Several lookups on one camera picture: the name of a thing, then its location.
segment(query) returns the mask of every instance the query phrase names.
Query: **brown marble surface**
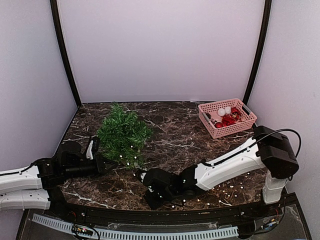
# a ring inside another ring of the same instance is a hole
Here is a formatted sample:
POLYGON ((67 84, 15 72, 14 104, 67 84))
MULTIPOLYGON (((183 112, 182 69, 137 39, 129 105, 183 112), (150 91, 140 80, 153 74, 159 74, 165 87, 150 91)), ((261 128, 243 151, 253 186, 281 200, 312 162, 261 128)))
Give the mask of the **brown marble surface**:
MULTIPOLYGON (((198 103, 190 102, 137 102, 123 103, 126 111, 135 111, 141 120, 153 128, 154 134, 143 149, 147 169, 158 167, 180 173, 198 164, 201 159, 211 160, 235 149, 253 135, 247 130, 226 137, 212 139, 198 117, 198 103)), ((103 119, 110 112, 110 103, 84 104, 76 114, 64 141, 73 140, 82 145, 97 134, 103 119)), ((216 186, 198 198, 188 200, 185 206, 168 203, 158 211, 199 210, 252 203, 260 200, 266 170, 245 173, 216 186)), ((147 190, 131 170, 119 166, 106 176, 77 178, 60 186, 69 203, 92 207, 150 211, 142 198, 147 190)))

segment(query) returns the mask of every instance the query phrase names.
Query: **small christmas tree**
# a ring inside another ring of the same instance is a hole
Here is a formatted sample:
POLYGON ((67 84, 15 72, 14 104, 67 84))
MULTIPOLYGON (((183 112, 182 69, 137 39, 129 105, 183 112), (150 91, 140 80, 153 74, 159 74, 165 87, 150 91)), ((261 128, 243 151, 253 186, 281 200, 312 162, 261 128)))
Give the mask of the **small christmas tree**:
POLYGON ((104 157, 122 163, 128 169, 143 166, 141 150, 152 130, 144 121, 138 120, 135 112, 124 112, 120 104, 113 103, 97 135, 104 157))

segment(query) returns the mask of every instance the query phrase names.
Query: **ventilated plastic basket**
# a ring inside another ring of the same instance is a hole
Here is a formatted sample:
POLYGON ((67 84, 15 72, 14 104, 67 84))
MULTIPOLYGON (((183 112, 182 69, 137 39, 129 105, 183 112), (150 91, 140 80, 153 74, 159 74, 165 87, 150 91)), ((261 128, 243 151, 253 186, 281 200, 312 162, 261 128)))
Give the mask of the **ventilated plastic basket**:
POLYGON ((199 117, 213 139, 250 129, 257 120, 257 116, 240 99, 237 98, 200 104, 199 117), (241 112, 241 122, 230 126, 216 128, 206 114, 210 114, 211 119, 221 121, 222 117, 218 115, 218 109, 225 107, 236 107, 241 112))

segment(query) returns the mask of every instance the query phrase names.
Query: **black cable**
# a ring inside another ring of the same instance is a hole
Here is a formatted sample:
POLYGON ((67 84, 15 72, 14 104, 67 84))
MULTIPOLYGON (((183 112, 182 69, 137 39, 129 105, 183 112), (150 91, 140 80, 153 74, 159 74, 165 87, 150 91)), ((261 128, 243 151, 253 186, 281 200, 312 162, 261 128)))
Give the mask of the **black cable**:
POLYGON ((86 179, 86 183, 83 184, 82 186, 79 186, 79 187, 70 187, 70 185, 73 183, 74 179, 71 178, 71 181, 69 183, 69 185, 67 186, 68 189, 71 189, 71 190, 78 190, 78 189, 82 189, 84 186, 86 186, 89 182, 89 177, 86 179))
MULTIPOLYGON (((94 227, 91 227, 91 226, 88 226, 88 225, 83 225, 83 224, 81 224, 80 226, 83 226, 83 227, 86 227, 86 228, 88 228, 88 229, 91 229, 91 230, 93 230, 95 233, 96 233, 96 235, 97 235, 97 237, 98 237, 98 239, 97 240, 100 240, 100 234, 99 234, 99 232, 94 228, 94 227)), ((86 238, 86 237, 83 237, 83 236, 79 236, 78 235, 78 233, 75 231, 74 232, 74 234, 80 239, 80 238, 86 238)))
POLYGON ((261 142, 263 139, 265 139, 265 138, 267 138, 267 137, 269 137, 269 136, 271 136, 271 135, 273 135, 273 134, 279 133, 279 132, 292 132, 292 133, 295 133, 295 134, 298 136, 298 138, 299 138, 299 147, 298 147, 298 150, 296 151, 296 154, 295 154, 295 157, 297 158, 298 155, 299 155, 300 149, 301 149, 301 143, 302 143, 301 136, 300 136, 300 134, 299 134, 297 131, 295 131, 295 130, 293 130, 293 129, 284 128, 284 129, 279 129, 279 130, 275 130, 275 131, 273 131, 273 132, 268 133, 267 135, 263 136, 262 138, 258 139, 258 140, 255 141, 254 143, 252 143, 250 146, 248 146, 248 147, 246 147, 246 148, 244 148, 244 149, 242 149, 242 150, 240 150, 240 151, 237 151, 236 153, 234 153, 234 154, 232 154, 232 155, 230 155, 230 156, 228 156, 228 157, 226 157, 226 158, 224 158, 224 159, 222 159, 222 160, 220 160, 220 161, 218 161, 218 162, 215 162, 215 163, 213 164, 213 166, 217 166, 217 165, 219 165, 219 164, 222 164, 222 163, 224 163, 225 161, 227 161, 227 160, 229 160, 229 159, 231 159, 231 158, 233 158, 233 157, 235 157, 235 156, 237 156, 237 155, 239 155, 239 154, 242 154, 242 153, 245 152, 247 149, 250 149, 250 148, 252 148, 254 145, 256 145, 256 144, 258 144, 259 142, 261 142))
POLYGON ((26 167, 25 169, 23 169, 21 171, 13 171, 13 172, 2 173, 2 174, 0 174, 0 177, 7 176, 7 175, 13 175, 13 174, 20 174, 20 173, 23 173, 25 171, 28 171, 30 168, 32 168, 34 165, 36 165, 37 161, 42 160, 42 159, 44 159, 44 158, 41 158, 41 159, 38 159, 38 160, 34 161, 28 167, 26 167))
POLYGON ((301 140, 300 134, 296 130, 293 130, 293 129, 290 129, 290 128, 284 128, 284 129, 279 129, 279 130, 275 130, 273 132, 270 132, 267 135, 263 136, 262 138, 258 139, 256 142, 252 143, 248 148, 253 147, 254 145, 256 145, 257 143, 261 142, 263 139, 271 136, 272 134, 276 134, 276 133, 279 133, 279 132, 292 132, 292 133, 295 133, 298 136, 298 138, 299 138, 299 147, 298 147, 298 150, 296 151, 296 154, 295 154, 295 157, 297 158, 298 155, 299 155, 300 149, 301 149, 302 140, 301 140))
POLYGON ((282 214, 282 217, 280 218, 279 222, 278 222, 273 228, 271 228, 271 229, 268 230, 268 231, 263 231, 263 232, 257 232, 257 231, 255 231, 256 233, 254 233, 254 235, 266 234, 266 233, 269 233, 269 232, 271 232, 272 230, 274 230, 277 226, 280 225, 280 223, 281 223, 282 220, 284 219, 285 213, 286 213, 286 201, 285 201, 285 197, 283 197, 283 214, 282 214))
POLYGON ((261 230, 264 230, 265 229, 265 226, 268 226, 269 224, 271 224, 272 222, 270 223, 267 223, 267 224, 264 224, 262 225, 261 227, 259 227, 259 229, 253 231, 253 232, 247 232, 247 233, 244 233, 244 232, 239 232, 239 235, 260 235, 260 234, 266 234, 266 233, 269 233, 271 232, 272 230, 274 230, 278 225, 280 225, 280 223, 282 222, 282 220, 284 219, 285 217, 285 214, 286 214, 286 201, 285 201, 285 197, 283 197, 283 214, 282 214, 282 217, 280 218, 279 222, 274 226, 272 227, 270 230, 267 230, 267 231, 261 231, 261 230))

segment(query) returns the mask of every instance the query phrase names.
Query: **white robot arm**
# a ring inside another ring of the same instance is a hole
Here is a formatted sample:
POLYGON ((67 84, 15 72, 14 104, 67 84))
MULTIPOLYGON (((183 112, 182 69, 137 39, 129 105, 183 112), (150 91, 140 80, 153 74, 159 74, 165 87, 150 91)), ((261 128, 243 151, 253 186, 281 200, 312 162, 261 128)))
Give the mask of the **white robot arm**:
POLYGON ((99 139, 94 137, 82 154, 77 142, 67 141, 52 158, 42 158, 28 167, 0 172, 0 210, 47 210, 59 195, 52 190, 55 186, 69 178, 106 174, 117 164, 96 154, 98 147, 99 139))
POLYGON ((299 169, 287 136, 278 133, 281 131, 259 126, 254 130, 254 137, 238 148, 216 159, 190 166, 179 175, 159 168, 140 171, 137 177, 148 187, 144 198, 152 209, 166 201, 185 202, 224 181, 267 167, 263 201, 267 205, 274 204, 280 200, 288 178, 299 169))

